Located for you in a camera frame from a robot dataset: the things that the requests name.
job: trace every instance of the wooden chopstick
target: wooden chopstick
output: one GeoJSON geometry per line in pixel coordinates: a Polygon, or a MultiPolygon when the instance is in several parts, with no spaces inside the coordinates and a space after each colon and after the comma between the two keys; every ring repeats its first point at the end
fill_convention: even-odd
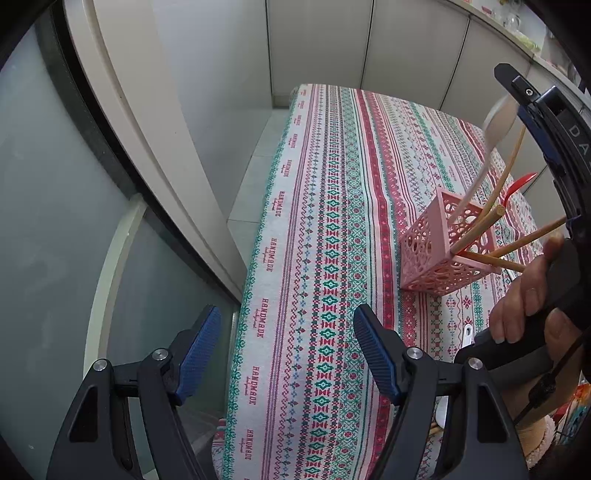
{"type": "Polygon", "coordinates": [[[476,223],[470,230],[468,230],[463,237],[450,247],[452,255],[457,255],[458,252],[464,250],[474,240],[486,232],[495,222],[505,214],[505,207],[502,205],[495,206],[488,214],[478,223],[476,223]]]}
{"type": "Polygon", "coordinates": [[[543,226],[542,228],[538,228],[535,232],[531,232],[529,235],[526,235],[520,239],[515,240],[513,243],[509,245],[505,245],[504,247],[497,248],[496,250],[492,251],[489,256],[490,257],[502,257],[503,255],[510,254],[514,252],[518,248],[524,247],[527,244],[532,243],[533,241],[537,240],[538,238],[544,236],[547,233],[550,233],[552,230],[556,230],[560,225],[566,222],[566,217],[563,216],[558,220],[555,220],[548,225],[543,226]]]}
{"type": "Polygon", "coordinates": [[[492,265],[493,267],[506,268],[507,270],[513,270],[519,273],[523,273],[523,271],[525,270],[525,265],[510,262],[508,260],[503,260],[502,258],[491,257],[490,255],[481,255],[470,251],[464,251],[458,253],[458,256],[469,258],[470,260],[474,260],[476,262],[484,263],[487,265],[492,265]]]}
{"type": "Polygon", "coordinates": [[[505,185],[507,177],[509,176],[511,169],[513,168],[513,165],[515,164],[515,160],[517,159],[517,154],[519,153],[519,148],[521,147],[521,142],[523,142],[524,135],[525,135],[525,125],[523,125],[521,127],[521,131],[519,132],[519,137],[517,138],[517,142],[515,142],[515,146],[513,147],[513,152],[511,152],[511,156],[509,157],[509,160],[507,161],[507,163],[505,165],[505,170],[503,170],[503,173],[499,177],[499,181],[496,182],[495,189],[492,191],[491,196],[489,197],[488,201],[486,202],[486,205],[484,205],[484,208],[482,209],[480,215],[476,219],[476,222],[480,222],[486,216],[486,214],[491,211],[492,206],[495,204],[497,198],[499,197],[499,194],[501,193],[501,190],[503,189],[503,185],[505,185]]]}

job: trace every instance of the finger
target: finger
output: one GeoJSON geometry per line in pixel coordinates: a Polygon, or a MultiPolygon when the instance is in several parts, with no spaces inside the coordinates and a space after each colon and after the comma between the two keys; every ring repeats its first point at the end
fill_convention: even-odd
{"type": "Polygon", "coordinates": [[[521,278],[521,297],[525,314],[529,317],[536,313],[546,298],[546,271],[548,258],[545,255],[535,257],[525,268],[521,278]]]}
{"type": "Polygon", "coordinates": [[[561,310],[552,310],[546,318],[544,338],[548,346],[548,354],[554,362],[562,358],[579,335],[581,331],[561,310]]]}
{"type": "Polygon", "coordinates": [[[560,230],[555,230],[549,234],[544,243],[544,256],[548,258],[548,260],[555,259],[563,245],[564,235],[560,230]]]}
{"type": "Polygon", "coordinates": [[[503,329],[505,338],[509,343],[518,342],[525,329],[525,316],[523,312],[523,300],[520,291],[520,278],[517,278],[510,286],[503,304],[503,329]]]}
{"type": "Polygon", "coordinates": [[[488,317],[488,327],[490,328],[492,338],[496,343],[503,343],[505,341],[505,329],[503,328],[504,303],[505,297],[501,298],[496,303],[488,317]]]}

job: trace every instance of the black cable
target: black cable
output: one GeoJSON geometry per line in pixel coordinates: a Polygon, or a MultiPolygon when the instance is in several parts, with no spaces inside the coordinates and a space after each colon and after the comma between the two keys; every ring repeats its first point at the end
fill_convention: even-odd
{"type": "Polygon", "coordinates": [[[542,403],[550,398],[550,396],[556,391],[556,377],[560,371],[564,368],[574,353],[591,337],[591,326],[587,327],[586,330],[579,335],[579,337],[573,342],[570,348],[558,361],[556,366],[548,373],[544,374],[542,378],[532,387],[528,398],[530,401],[528,404],[519,412],[519,415],[515,417],[513,421],[514,425],[518,425],[521,420],[534,408],[538,408],[542,403]]]}

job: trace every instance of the pink utensil holder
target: pink utensil holder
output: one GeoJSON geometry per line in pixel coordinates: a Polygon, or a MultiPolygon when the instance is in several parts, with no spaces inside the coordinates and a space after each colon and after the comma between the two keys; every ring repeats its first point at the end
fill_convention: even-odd
{"type": "MultiPolygon", "coordinates": [[[[401,237],[402,265],[400,287],[443,296],[490,273],[500,274],[499,267],[486,265],[458,255],[450,247],[470,228],[482,206],[469,203],[456,223],[447,219],[462,197],[437,189],[433,201],[401,237]]],[[[492,227],[472,242],[466,250],[488,254],[496,248],[492,227]]]]}

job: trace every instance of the patterned tablecloth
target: patterned tablecloth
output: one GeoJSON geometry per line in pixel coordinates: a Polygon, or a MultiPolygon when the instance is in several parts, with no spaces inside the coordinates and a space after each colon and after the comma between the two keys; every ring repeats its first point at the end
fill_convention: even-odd
{"type": "MultiPolygon", "coordinates": [[[[486,327],[510,283],[505,271],[443,298],[398,288],[398,238],[437,186],[463,193],[483,155],[480,129],[445,113],[362,90],[299,88],[268,180],[225,436],[221,429],[213,449],[224,480],[366,478],[392,408],[363,360],[353,311],[370,304],[406,345],[435,359],[453,359],[466,323],[486,327]]],[[[495,151],[480,203],[503,167],[495,151]]],[[[516,194],[497,242],[534,229],[516,194]]],[[[539,250],[511,260],[529,262],[539,250]]],[[[433,471],[439,447],[440,435],[429,438],[419,478],[433,471]]]]}

